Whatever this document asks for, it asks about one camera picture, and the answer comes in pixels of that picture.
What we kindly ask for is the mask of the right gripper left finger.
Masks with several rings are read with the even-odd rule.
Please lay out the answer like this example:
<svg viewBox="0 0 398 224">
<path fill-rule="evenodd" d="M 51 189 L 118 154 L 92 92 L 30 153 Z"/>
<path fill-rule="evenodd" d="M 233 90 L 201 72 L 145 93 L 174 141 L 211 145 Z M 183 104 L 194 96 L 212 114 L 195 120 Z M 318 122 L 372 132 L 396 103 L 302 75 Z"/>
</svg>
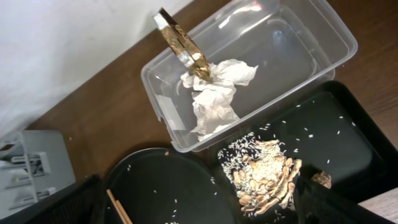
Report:
<svg viewBox="0 0 398 224">
<path fill-rule="evenodd" d="M 85 177 L 51 196 L 1 220 L 1 224 L 92 223 L 100 200 L 101 178 Z"/>
</svg>

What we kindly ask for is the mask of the food scraps and rice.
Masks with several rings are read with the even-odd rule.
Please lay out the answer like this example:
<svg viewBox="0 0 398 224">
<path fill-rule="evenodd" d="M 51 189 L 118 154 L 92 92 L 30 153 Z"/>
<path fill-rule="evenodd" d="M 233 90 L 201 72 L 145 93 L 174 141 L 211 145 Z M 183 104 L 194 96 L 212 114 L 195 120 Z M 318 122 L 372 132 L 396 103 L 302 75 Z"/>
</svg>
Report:
<svg viewBox="0 0 398 224">
<path fill-rule="evenodd" d="M 295 210 L 294 179 L 303 162 L 287 157 L 282 144 L 278 139 L 263 141 L 251 132 L 218 151 L 244 216 L 262 215 L 276 205 Z"/>
</svg>

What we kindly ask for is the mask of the gold snack wrapper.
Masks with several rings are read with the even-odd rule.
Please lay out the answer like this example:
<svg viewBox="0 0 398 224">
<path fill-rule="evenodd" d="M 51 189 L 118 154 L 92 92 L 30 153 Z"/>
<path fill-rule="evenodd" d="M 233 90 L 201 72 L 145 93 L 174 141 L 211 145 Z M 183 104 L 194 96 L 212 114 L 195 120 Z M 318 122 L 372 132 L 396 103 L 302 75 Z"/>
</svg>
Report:
<svg viewBox="0 0 398 224">
<path fill-rule="evenodd" d="M 173 17 L 164 8 L 160 8 L 152 18 L 163 38 L 184 66 L 198 78 L 212 82 L 210 65 L 205 55 Z"/>
</svg>

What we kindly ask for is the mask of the white napkin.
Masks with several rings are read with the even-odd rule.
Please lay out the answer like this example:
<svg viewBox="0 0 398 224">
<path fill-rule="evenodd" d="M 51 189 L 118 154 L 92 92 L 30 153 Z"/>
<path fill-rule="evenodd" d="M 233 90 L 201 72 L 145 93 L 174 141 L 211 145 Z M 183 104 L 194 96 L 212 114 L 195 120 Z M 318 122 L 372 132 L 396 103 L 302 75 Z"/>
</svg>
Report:
<svg viewBox="0 0 398 224">
<path fill-rule="evenodd" d="M 199 141 L 239 120 L 231 106 L 236 87 L 248 86 L 257 69 L 257 66 L 251 67 L 246 62 L 229 59 L 210 65 L 211 83 L 187 72 L 180 76 L 183 86 L 193 90 L 192 106 L 197 125 L 192 133 Z"/>
</svg>

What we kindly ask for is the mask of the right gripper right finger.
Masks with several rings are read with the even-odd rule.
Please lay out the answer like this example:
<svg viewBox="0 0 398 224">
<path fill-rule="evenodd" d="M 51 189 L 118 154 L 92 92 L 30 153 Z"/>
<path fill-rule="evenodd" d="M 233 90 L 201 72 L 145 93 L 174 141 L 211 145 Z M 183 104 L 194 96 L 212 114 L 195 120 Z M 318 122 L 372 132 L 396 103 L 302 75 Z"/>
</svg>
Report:
<svg viewBox="0 0 398 224">
<path fill-rule="evenodd" d="M 351 202 L 330 189 L 299 177 L 294 190 L 299 224 L 390 224 L 387 220 Z"/>
</svg>

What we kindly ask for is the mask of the wooden chopstick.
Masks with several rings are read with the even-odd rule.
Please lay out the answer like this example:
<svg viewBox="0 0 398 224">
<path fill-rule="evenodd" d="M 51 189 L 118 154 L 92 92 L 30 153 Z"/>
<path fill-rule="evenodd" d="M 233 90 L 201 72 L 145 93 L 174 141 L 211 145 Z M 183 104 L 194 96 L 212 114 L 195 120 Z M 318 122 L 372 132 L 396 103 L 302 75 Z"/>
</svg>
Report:
<svg viewBox="0 0 398 224">
<path fill-rule="evenodd" d="M 110 189 L 107 189 L 106 193 L 108 194 L 108 197 L 111 200 L 112 204 L 114 205 L 114 207 L 115 207 L 119 217 L 121 218 L 122 222 L 124 224 L 133 224 L 133 222 L 129 218 L 128 214 L 126 213 L 125 209 L 121 205 L 121 202 L 119 200 L 115 199 L 112 191 Z"/>
</svg>

